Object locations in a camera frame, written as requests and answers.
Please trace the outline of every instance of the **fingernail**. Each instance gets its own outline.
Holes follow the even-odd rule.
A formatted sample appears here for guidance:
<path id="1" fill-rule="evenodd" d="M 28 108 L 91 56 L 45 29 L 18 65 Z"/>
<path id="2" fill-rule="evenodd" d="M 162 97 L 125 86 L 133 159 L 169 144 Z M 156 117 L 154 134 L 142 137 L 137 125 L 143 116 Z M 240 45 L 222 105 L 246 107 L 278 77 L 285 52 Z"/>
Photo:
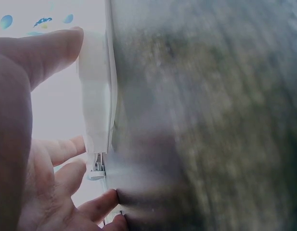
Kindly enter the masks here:
<path id="1" fill-rule="evenodd" d="M 70 28 L 70 30 L 83 30 L 83 29 L 79 26 L 74 26 L 74 27 Z"/>

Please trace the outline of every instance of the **white plastic part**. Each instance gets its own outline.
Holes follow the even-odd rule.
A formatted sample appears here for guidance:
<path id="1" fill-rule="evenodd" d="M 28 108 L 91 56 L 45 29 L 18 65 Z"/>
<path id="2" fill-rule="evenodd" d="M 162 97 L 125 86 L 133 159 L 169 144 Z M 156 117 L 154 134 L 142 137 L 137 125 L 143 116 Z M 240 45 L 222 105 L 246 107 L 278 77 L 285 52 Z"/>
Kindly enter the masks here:
<path id="1" fill-rule="evenodd" d="M 107 153 L 111 146 L 117 104 L 111 6 L 109 0 L 98 2 L 104 7 L 104 19 L 95 22 L 95 27 L 82 26 L 84 40 L 77 64 L 86 127 L 84 141 L 93 170 L 96 154 Z"/>
<path id="2" fill-rule="evenodd" d="M 105 36 L 84 30 L 78 73 L 82 83 L 86 151 L 107 153 L 111 123 L 111 75 Z"/>

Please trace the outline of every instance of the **hand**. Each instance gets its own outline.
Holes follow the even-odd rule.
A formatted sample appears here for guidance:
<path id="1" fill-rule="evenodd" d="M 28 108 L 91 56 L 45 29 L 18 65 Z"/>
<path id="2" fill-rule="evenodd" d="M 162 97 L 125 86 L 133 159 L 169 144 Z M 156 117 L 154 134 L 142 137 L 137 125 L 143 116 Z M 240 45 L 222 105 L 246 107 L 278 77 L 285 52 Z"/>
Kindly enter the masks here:
<path id="1" fill-rule="evenodd" d="M 50 230 L 60 230 L 66 222 L 71 221 L 73 226 L 69 225 L 65 228 L 75 229 L 75 222 L 83 222 L 87 217 L 83 225 L 88 224 L 88 217 L 93 214 L 92 212 L 84 212 L 80 215 L 80 212 L 74 209 L 72 203 L 68 202 L 70 195 L 77 189 L 79 184 L 78 181 L 73 182 L 70 180 L 68 177 L 69 171 L 74 168 L 73 171 L 82 173 L 84 171 L 82 163 L 75 162 L 62 168 L 60 173 L 57 172 L 55 176 L 58 181 L 53 178 L 53 173 L 49 171 L 51 162 L 56 165 L 69 158 L 68 156 L 64 157 L 64 154 L 73 156 L 77 154 L 74 153 L 75 149 L 77 152 L 84 151 L 83 142 L 80 138 L 63 142 L 61 144 L 66 144 L 66 146 L 60 148 L 53 146 L 54 143 L 33 141 L 31 149 L 32 111 L 30 92 L 52 74 L 71 65 L 78 57 L 82 41 L 83 31 L 79 28 L 56 31 L 35 37 L 0 38 L 0 230 L 17 229 L 22 209 L 22 198 L 25 206 L 19 222 L 19 227 L 22 229 L 25 229 L 25 225 L 27 225 L 28 230 L 30 230 L 30 227 L 38 225 L 39 229 L 46 230 L 48 224 L 52 228 Z M 30 149 L 32 151 L 27 166 Z M 38 167 L 42 164 L 46 166 L 44 171 L 38 170 Z M 28 174 L 32 175 L 28 175 L 28 185 L 25 186 L 26 167 Z M 36 181 L 36 179 L 43 179 L 44 181 L 40 182 Z M 45 185 L 52 185 L 53 187 L 45 188 Z M 51 202 L 51 205 L 56 207 L 48 206 L 46 210 L 43 206 L 49 193 L 52 193 L 53 196 L 48 197 L 52 200 L 49 203 Z M 113 191 L 104 198 L 113 198 L 109 201 L 111 205 L 106 206 L 107 208 L 116 203 Z M 52 202 L 58 200 L 62 200 L 62 202 L 52 204 Z M 95 204 L 96 202 L 85 204 L 84 208 L 82 207 L 83 209 L 80 210 L 85 211 L 86 205 Z M 34 223 L 29 223 L 29 218 L 25 217 L 27 211 L 30 210 L 30 206 L 32 206 L 32 211 L 36 212 L 38 210 L 34 214 L 36 215 Z M 61 214 L 68 214 L 68 216 L 62 217 Z M 91 220 L 98 220 L 100 217 L 102 215 L 95 216 Z M 63 221 L 64 224 L 58 224 L 59 220 Z"/>
<path id="2" fill-rule="evenodd" d="M 82 182 L 85 163 L 78 160 L 53 172 L 53 166 L 83 152 L 81 136 L 68 141 L 32 141 L 19 231 L 101 230 L 97 224 L 118 204 L 116 191 L 110 190 L 77 209 L 71 195 Z M 122 215 L 116 216 L 103 230 L 126 230 L 126 221 Z"/>

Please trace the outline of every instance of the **gray textured surface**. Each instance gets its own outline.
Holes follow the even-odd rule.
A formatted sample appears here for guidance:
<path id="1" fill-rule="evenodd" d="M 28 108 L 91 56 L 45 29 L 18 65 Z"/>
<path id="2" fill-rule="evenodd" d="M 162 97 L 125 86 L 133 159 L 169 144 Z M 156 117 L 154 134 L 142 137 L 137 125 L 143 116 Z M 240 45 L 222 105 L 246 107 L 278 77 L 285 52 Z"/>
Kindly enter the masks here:
<path id="1" fill-rule="evenodd" d="M 297 230 L 297 0 L 113 0 L 107 184 L 131 230 Z"/>

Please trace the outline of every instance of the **blue dot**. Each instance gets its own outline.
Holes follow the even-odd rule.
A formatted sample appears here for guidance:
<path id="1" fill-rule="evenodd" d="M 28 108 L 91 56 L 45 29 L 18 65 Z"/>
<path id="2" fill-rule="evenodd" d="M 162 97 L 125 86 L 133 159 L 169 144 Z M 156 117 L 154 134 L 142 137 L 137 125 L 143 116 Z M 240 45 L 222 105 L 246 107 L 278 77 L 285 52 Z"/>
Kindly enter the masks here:
<path id="1" fill-rule="evenodd" d="M 0 26 L 2 29 L 7 29 L 13 23 L 13 17 L 11 15 L 5 15 L 0 20 Z"/>
<path id="2" fill-rule="evenodd" d="M 70 14 L 63 20 L 63 23 L 71 23 L 72 20 L 73 20 L 73 14 Z"/>

